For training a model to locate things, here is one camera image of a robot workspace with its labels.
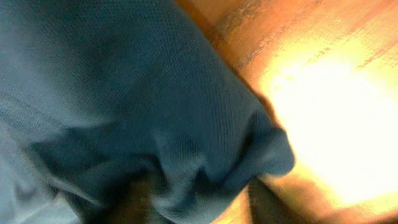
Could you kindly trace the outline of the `teal blue t-shirt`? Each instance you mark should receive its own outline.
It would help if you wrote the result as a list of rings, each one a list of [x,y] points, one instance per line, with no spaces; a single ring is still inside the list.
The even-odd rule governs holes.
[[[295,163],[283,129],[173,1],[1,1],[1,222],[210,223]]]

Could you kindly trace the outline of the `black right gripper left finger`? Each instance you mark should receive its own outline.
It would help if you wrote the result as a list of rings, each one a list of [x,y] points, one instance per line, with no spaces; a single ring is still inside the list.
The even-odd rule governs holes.
[[[104,213],[104,224],[148,224],[153,211],[150,193],[152,187],[146,180],[131,182],[116,204]]]

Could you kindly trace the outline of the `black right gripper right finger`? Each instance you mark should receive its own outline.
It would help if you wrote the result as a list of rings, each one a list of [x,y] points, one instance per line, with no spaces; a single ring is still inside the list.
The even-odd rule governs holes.
[[[249,204],[253,224],[306,224],[261,180],[248,185]]]

